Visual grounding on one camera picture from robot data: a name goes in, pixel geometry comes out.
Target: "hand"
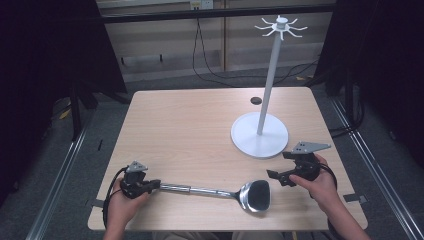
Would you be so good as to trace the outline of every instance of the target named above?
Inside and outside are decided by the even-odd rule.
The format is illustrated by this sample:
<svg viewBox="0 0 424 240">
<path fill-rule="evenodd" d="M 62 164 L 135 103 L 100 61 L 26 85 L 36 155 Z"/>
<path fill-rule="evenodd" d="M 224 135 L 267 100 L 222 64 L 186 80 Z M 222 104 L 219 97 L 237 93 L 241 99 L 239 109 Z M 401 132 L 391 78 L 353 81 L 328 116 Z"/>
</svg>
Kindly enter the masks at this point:
<svg viewBox="0 0 424 240">
<path fill-rule="evenodd" d="M 147 192 L 135 199 L 127 198 L 121 192 L 121 181 L 122 178 L 118 178 L 113 185 L 113 195 L 111 195 L 108 208 L 106 233 L 103 239 L 122 238 L 127 223 L 135 216 L 138 209 L 149 199 L 149 194 Z"/>
<path fill-rule="evenodd" d="M 315 157 L 320 163 L 328 166 L 327 161 L 323 157 L 318 154 L 315 154 Z M 289 178 L 297 185 L 307 189 L 324 212 L 326 207 L 340 201 L 333 177 L 323 169 L 321 169 L 320 174 L 314 181 L 308 181 L 296 175 L 290 175 Z"/>
</svg>

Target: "black cable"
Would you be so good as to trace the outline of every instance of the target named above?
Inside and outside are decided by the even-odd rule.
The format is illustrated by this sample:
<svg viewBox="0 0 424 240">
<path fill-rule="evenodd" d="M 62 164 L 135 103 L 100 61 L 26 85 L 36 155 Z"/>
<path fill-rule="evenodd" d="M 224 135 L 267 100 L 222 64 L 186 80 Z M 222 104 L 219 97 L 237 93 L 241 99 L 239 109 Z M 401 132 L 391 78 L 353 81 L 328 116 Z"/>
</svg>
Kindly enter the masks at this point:
<svg viewBox="0 0 424 240">
<path fill-rule="evenodd" d="M 69 103 L 68 105 L 66 105 L 65 107 L 61 108 L 60 110 L 58 110 L 57 112 L 52 114 L 52 117 L 55 117 L 56 115 L 58 115 L 59 113 L 64 113 L 66 111 L 68 111 L 69 109 L 71 109 L 71 103 Z"/>
<path fill-rule="evenodd" d="M 274 83 L 273 83 L 273 85 L 275 85 L 275 84 L 277 84 L 277 83 L 280 83 L 280 82 L 284 81 L 284 80 L 285 80 L 286 78 L 288 78 L 288 77 L 292 77 L 292 76 L 298 75 L 298 74 L 300 74 L 300 73 L 302 73 L 302 72 L 306 71 L 308 68 L 310 68 L 311 66 L 315 65 L 315 64 L 316 64 L 316 62 L 318 62 L 318 60 L 319 60 L 319 59 L 317 59 L 317 60 L 313 61 L 312 63 L 304 63 L 304 64 L 299 64 L 299 65 L 296 65 L 296 66 L 292 67 L 292 68 L 290 69 L 290 71 L 286 74 L 286 76 L 284 76 L 282 79 L 280 79 L 280 80 L 278 80 L 278 81 L 274 82 Z M 295 69 L 296 67 L 299 67 L 299 66 L 303 66 L 303 65 L 307 65 L 307 66 L 306 66 L 306 68 L 304 68 L 302 71 L 300 71 L 300 72 L 298 72 L 298 73 L 296 73 L 296 74 L 290 75 L 290 73 L 291 73 L 291 71 L 293 71 L 293 69 Z"/>
<path fill-rule="evenodd" d="M 211 70 L 211 68 L 209 67 L 209 64 L 208 64 L 208 61 L 207 61 L 207 58 L 206 58 L 206 51 L 205 51 L 205 44 L 204 44 L 204 41 L 203 41 L 203 34 L 202 34 L 202 28 L 200 27 L 200 21 L 199 21 L 199 19 L 197 19 L 197 32 L 196 32 L 196 38 L 195 38 L 195 42 L 194 42 L 194 50 L 193 50 L 193 56 L 192 56 L 192 67 L 193 67 L 193 71 L 195 72 L 195 74 L 200 78 L 200 79 L 202 79 L 202 80 L 204 80 L 204 81 L 210 81 L 210 82 L 215 82 L 215 83 L 219 83 L 219 84 L 223 84 L 223 85 L 226 85 L 226 86 L 229 86 L 229 87 L 234 87 L 234 88 L 237 88 L 237 86 L 233 86 L 233 85 L 230 85 L 230 84 L 227 84 L 227 83 L 223 83 L 223 82 L 220 82 L 220 81 L 216 81 L 216 80 L 210 80 L 210 79 L 205 79 L 205 78 L 203 78 L 203 77 L 201 77 L 198 73 L 197 73 L 197 71 L 196 71 L 196 69 L 195 69 L 195 67 L 194 67 L 194 55 L 195 55 L 195 52 L 196 52 L 196 48 L 197 48 L 197 38 L 198 38 L 198 35 L 200 35 L 200 39 L 201 39 L 201 43 L 202 43 L 202 50 L 203 50 L 203 59 L 204 59 L 204 61 L 205 61 L 205 64 L 206 64 L 206 67 L 207 67 L 207 69 L 208 69 L 208 71 L 212 74 L 212 75 L 214 75 L 215 77 L 218 77 L 218 78 L 222 78 L 222 79 L 236 79 L 236 78 L 266 78 L 267 76 L 255 76 L 255 75 L 239 75 L 239 76 L 233 76 L 233 77 L 231 77 L 231 76 L 222 76 L 222 75 L 218 75 L 218 74 L 216 74 L 216 73 L 214 73 L 212 70 Z M 304 64 L 299 64 L 299 65 L 296 65 L 296 66 L 294 66 L 294 67 L 292 67 L 290 70 L 289 70 L 289 72 L 285 75 L 285 76 L 277 76 L 276 78 L 282 78 L 281 80 L 279 80 L 279 81 L 277 81 L 277 82 L 274 82 L 274 84 L 277 84 L 277 83 L 279 83 L 279 82 L 282 82 L 283 80 L 285 80 L 286 78 L 288 78 L 288 77 L 292 77 L 292 76 L 296 76 L 296 75 L 298 75 L 298 74 L 300 74 L 300 73 L 302 73 L 302 72 L 304 72 L 304 71 L 306 71 L 308 68 L 310 68 L 311 66 L 313 66 L 313 65 L 316 65 L 316 63 L 318 62 L 318 59 L 317 60 L 315 60 L 315 61 L 313 61 L 312 63 L 304 63 Z M 304 65 L 307 65 L 307 67 L 306 68 L 304 68 L 303 70 L 301 70 L 300 72 L 297 72 L 297 73 L 294 73 L 294 74 L 291 74 L 290 75 L 290 73 L 295 69 L 295 68 L 297 68 L 297 67 L 300 67 L 300 66 L 304 66 Z"/>
<path fill-rule="evenodd" d="M 336 175 L 334 174 L 333 170 L 331 170 L 330 167 L 328 167 L 327 165 L 323 164 L 323 163 L 319 163 L 319 167 L 325 171 L 327 171 L 331 177 L 333 177 L 334 180 L 334 185 L 336 186 L 336 190 L 337 190 L 337 178 Z"/>
<path fill-rule="evenodd" d="M 233 85 L 230 85 L 230 84 L 227 84 L 227 83 L 223 83 L 223 82 L 215 81 L 215 80 L 210 80 L 210 79 L 205 79 L 205 78 L 203 78 L 202 76 L 200 76 L 200 75 L 199 75 L 199 73 L 197 73 L 196 68 L 195 68 L 195 66 L 194 66 L 194 55 L 195 55 L 195 53 L 196 53 L 196 48 L 197 48 L 197 36 L 199 35 L 199 33 L 200 33 L 200 38 L 201 38 L 201 40 L 202 40 L 203 56 L 205 57 L 206 66 L 208 67 L 209 71 L 212 73 L 212 71 L 210 70 L 209 65 L 208 65 L 208 63 L 207 63 L 207 61 L 206 61 L 206 56 L 205 56 L 205 46 L 204 46 L 204 44 L 203 44 L 203 36 L 202 36 L 202 31 L 201 31 L 201 29 L 200 29 L 199 19 L 197 19 L 197 31 L 196 31 L 196 38 L 194 39 L 194 49 L 193 49 L 192 62 L 191 62 L 191 63 L 192 63 L 192 67 L 193 67 L 193 71 L 194 71 L 194 73 L 195 73 L 195 74 L 196 74 L 196 75 L 197 75 L 200 79 L 202 79 L 203 81 L 219 83 L 219 84 L 222 84 L 222 85 L 225 85 L 225 86 L 228 86 L 228 87 L 236 88 L 236 86 L 233 86 Z"/>
<path fill-rule="evenodd" d="M 364 115 L 365 115 L 365 106 L 364 106 L 364 102 L 362 101 L 362 98 L 360 97 L 358 100 L 358 104 L 357 104 L 357 119 L 354 120 L 354 122 L 346 127 L 340 127 L 340 128 L 335 128 L 335 129 L 329 129 L 330 132 L 338 132 L 341 131 L 338 134 L 332 135 L 331 138 L 337 138 L 340 136 L 343 136 L 345 134 L 348 134 L 356 129 L 359 128 L 359 126 L 362 124 L 363 120 L 364 120 Z"/>
<path fill-rule="evenodd" d="M 330 220 L 327 218 L 327 224 L 328 224 L 328 230 L 330 231 L 331 235 L 333 235 L 337 240 L 345 240 L 344 237 L 342 237 L 337 230 L 334 228 L 333 224 L 331 224 Z"/>
<path fill-rule="evenodd" d="M 335 58 L 337 59 L 339 57 L 339 55 L 341 53 L 343 53 L 344 50 L 342 50 Z M 339 70 L 343 65 L 340 63 L 334 63 L 330 69 L 325 70 L 323 73 L 321 73 L 321 75 L 318 76 L 314 76 L 310 81 L 308 81 L 307 83 L 304 84 L 305 87 L 313 87 L 315 85 L 321 84 L 326 82 L 327 80 L 329 80 L 332 77 L 332 74 L 334 74 L 334 72 L 336 72 L 337 70 Z"/>
<path fill-rule="evenodd" d="M 113 177 L 112 182 L 110 183 L 109 189 L 107 190 L 106 193 L 106 198 L 105 201 L 103 202 L 103 224 L 105 225 L 105 228 L 107 228 L 107 215 L 108 215 L 108 208 L 109 208 L 109 202 L 110 202 L 110 198 L 113 196 L 113 194 L 119 192 L 116 191 L 112 194 L 110 194 L 110 192 L 112 191 L 113 185 L 115 184 L 116 179 L 118 178 L 119 174 L 121 174 L 122 172 L 124 172 L 127 169 L 127 167 L 121 168 L 115 175 L 115 177 Z"/>
<path fill-rule="evenodd" d="M 327 238 L 328 240 L 332 240 L 331 236 L 328 235 L 328 233 L 326 232 L 321 232 L 322 235 L 324 235 L 325 238 Z"/>
</svg>

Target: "white pole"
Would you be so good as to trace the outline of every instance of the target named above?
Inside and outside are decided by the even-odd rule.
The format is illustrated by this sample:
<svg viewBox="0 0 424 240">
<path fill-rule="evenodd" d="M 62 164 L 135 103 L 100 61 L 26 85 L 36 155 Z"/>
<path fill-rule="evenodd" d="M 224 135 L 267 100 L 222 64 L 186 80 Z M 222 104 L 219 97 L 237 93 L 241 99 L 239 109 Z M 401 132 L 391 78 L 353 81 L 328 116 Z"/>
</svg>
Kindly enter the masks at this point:
<svg viewBox="0 0 424 240">
<path fill-rule="evenodd" d="M 280 55 L 281 37 L 280 34 L 274 34 L 274 45 L 272 46 L 271 60 L 269 62 L 268 76 L 265 84 L 265 93 L 262 102 L 261 115 L 259 117 L 258 135 L 262 135 L 264 128 L 266 112 L 268 110 L 269 98 L 271 96 L 272 85 L 274 84 L 275 69 L 277 68 L 278 57 Z"/>
</svg>

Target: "wooden table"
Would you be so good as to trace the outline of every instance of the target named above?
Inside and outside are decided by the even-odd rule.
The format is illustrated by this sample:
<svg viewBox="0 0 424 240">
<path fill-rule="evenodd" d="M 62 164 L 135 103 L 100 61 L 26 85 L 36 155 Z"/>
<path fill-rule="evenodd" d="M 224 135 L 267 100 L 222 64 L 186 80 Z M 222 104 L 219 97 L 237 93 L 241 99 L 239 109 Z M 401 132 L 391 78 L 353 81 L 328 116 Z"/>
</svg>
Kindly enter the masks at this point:
<svg viewBox="0 0 424 240">
<path fill-rule="evenodd" d="M 133 160 L 146 165 L 146 180 L 238 191 L 252 180 L 268 180 L 271 206 L 260 214 L 244 211 L 236 200 L 155 191 L 127 225 L 139 231 L 312 231 L 328 229 L 327 217 L 301 187 L 281 187 L 267 169 L 292 170 L 282 155 L 254 159 L 232 142 L 234 121 L 260 112 L 252 97 L 263 88 L 140 91 L 134 95 L 97 198 L 104 199 L 116 172 Z M 319 151 L 338 179 L 340 196 L 354 193 L 309 88 L 274 88 L 268 113 L 287 127 L 291 150 L 299 141 L 328 143 Z M 363 227 L 367 220 L 358 202 L 345 203 Z M 100 208 L 93 207 L 88 226 L 104 229 Z"/>
</svg>

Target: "ladle handle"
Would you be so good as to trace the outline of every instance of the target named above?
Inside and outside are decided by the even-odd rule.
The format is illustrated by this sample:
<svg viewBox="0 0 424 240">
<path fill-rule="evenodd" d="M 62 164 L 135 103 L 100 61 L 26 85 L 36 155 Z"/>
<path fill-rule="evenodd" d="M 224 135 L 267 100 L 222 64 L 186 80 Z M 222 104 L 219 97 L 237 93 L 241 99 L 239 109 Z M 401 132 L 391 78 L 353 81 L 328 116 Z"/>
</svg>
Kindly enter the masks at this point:
<svg viewBox="0 0 424 240">
<path fill-rule="evenodd" d="M 229 198 L 233 198 L 235 196 L 234 193 L 232 192 L 222 191 L 218 189 L 198 188 L 198 187 L 191 187 L 187 185 L 176 185 L 176 184 L 167 184 L 167 183 L 161 183 L 160 189 L 166 190 L 166 191 L 186 192 L 186 193 L 193 193 L 193 194 L 213 195 L 213 196 L 229 197 Z"/>
</svg>

